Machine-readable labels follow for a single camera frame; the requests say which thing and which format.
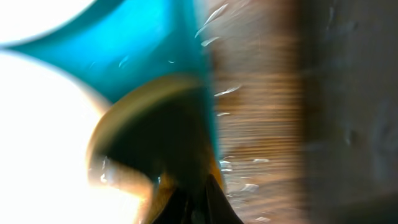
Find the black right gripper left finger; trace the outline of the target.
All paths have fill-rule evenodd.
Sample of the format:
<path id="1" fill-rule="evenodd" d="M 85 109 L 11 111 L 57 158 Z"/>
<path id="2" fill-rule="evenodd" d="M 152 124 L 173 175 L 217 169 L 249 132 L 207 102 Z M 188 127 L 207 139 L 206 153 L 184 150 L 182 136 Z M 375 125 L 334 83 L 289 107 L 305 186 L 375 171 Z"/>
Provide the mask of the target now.
<path id="1" fill-rule="evenodd" d="M 192 224 L 193 208 L 192 196 L 176 189 L 152 224 Z"/>

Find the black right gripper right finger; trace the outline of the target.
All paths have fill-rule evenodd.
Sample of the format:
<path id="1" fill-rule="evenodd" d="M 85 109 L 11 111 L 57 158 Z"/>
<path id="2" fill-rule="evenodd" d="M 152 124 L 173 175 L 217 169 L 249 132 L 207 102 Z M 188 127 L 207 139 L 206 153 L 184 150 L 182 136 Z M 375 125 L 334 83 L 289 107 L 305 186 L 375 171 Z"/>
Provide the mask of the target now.
<path id="1" fill-rule="evenodd" d="M 205 185 L 206 224 L 244 224 L 234 212 L 221 187 L 213 175 L 209 175 Z"/>

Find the yellow-green sponge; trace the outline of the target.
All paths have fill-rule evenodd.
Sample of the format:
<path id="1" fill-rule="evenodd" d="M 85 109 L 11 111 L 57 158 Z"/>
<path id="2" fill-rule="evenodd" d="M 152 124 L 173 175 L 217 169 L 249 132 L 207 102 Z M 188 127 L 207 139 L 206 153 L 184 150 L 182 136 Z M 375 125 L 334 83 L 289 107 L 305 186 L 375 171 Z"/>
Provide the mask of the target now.
<path id="1" fill-rule="evenodd" d="M 206 85 L 195 77 L 156 78 L 116 102 L 100 119 L 87 153 L 97 187 L 144 196 L 139 223 L 152 223 L 176 189 L 192 196 L 192 223 L 205 223 L 205 185 L 223 177 L 211 142 Z"/>

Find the white plate with red stain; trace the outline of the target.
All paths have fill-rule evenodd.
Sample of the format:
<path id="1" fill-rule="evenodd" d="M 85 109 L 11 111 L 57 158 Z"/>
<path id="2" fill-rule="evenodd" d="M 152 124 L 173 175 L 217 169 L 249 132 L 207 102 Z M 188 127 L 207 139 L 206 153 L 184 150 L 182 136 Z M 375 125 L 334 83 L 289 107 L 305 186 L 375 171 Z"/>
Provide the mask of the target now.
<path id="1" fill-rule="evenodd" d="M 88 183 L 86 152 L 109 102 L 61 69 L 1 52 L 1 223 L 140 223 L 145 198 Z"/>

